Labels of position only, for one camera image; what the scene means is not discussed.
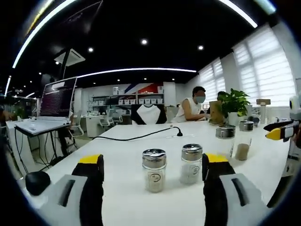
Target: window blind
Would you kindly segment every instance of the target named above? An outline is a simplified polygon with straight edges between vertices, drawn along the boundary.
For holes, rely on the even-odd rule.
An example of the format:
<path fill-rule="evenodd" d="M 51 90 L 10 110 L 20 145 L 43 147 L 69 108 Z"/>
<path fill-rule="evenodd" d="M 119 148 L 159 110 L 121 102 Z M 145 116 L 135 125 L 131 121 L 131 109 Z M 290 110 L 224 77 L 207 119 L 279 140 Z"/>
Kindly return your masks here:
<path fill-rule="evenodd" d="M 271 28 L 262 27 L 233 49 L 248 100 L 256 105 L 256 99 L 271 99 L 271 106 L 289 106 L 289 97 L 296 95 L 295 83 L 285 52 Z"/>
<path fill-rule="evenodd" d="M 219 91 L 226 91 L 220 59 L 213 61 L 202 69 L 199 75 L 200 84 L 206 90 L 206 100 L 203 103 L 203 108 L 207 109 L 209 108 L 209 102 L 216 100 Z"/>

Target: potted plant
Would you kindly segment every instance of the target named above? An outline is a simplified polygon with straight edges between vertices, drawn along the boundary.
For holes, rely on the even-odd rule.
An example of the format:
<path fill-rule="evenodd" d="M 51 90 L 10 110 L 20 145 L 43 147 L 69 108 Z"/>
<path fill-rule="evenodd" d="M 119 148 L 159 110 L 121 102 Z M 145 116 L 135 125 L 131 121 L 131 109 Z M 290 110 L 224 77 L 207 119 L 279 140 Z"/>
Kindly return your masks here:
<path fill-rule="evenodd" d="M 250 102 L 247 101 L 248 95 L 243 91 L 231 89 L 230 93 L 224 93 L 219 96 L 222 102 L 222 113 L 225 118 L 228 118 L 228 124 L 236 126 L 238 124 L 238 117 L 246 116 L 246 105 Z"/>

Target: laptop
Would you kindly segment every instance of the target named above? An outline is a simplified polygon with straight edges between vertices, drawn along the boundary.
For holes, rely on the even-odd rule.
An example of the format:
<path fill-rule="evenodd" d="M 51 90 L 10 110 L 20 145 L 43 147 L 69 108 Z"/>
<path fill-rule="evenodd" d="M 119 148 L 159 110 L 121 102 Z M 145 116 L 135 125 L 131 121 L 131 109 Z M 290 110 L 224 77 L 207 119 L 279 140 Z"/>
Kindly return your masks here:
<path fill-rule="evenodd" d="M 60 80 L 44 87 L 38 118 L 17 122 L 15 129 L 36 136 L 70 126 L 71 102 L 77 78 Z"/>

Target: storage box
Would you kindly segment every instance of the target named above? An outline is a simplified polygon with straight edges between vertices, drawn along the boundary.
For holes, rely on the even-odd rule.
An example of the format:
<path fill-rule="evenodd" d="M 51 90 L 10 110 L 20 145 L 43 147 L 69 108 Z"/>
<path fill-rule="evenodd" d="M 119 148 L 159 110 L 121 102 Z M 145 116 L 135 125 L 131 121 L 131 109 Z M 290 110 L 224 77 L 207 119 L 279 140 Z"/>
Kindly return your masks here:
<path fill-rule="evenodd" d="M 163 93 L 163 86 L 158 86 L 158 93 L 160 93 L 160 94 Z"/>
<path fill-rule="evenodd" d="M 113 87 L 113 95 L 118 95 L 118 87 Z"/>

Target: glass jar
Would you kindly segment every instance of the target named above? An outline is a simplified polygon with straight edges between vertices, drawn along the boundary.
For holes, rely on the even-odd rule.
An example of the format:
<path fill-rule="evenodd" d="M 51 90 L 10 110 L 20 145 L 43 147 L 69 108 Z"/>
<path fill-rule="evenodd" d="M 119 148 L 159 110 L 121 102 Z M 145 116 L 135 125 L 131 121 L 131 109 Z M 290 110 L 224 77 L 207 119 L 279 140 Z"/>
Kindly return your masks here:
<path fill-rule="evenodd" d="M 253 125 L 252 121 L 241 121 L 239 123 L 239 130 L 241 132 L 238 136 L 238 146 L 235 154 L 237 160 L 243 161 L 248 157 L 252 142 Z"/>
<path fill-rule="evenodd" d="M 214 146 L 217 155 L 223 155 L 228 160 L 232 158 L 235 131 L 236 127 L 231 125 L 221 125 L 216 128 L 215 137 L 218 139 Z"/>
<path fill-rule="evenodd" d="M 166 152 L 161 149 L 148 149 L 142 153 L 142 166 L 146 190 L 158 193 L 164 188 Z"/>
<path fill-rule="evenodd" d="M 194 184 L 198 181 L 203 148 L 201 145 L 188 144 L 182 148 L 182 168 L 180 182 Z"/>

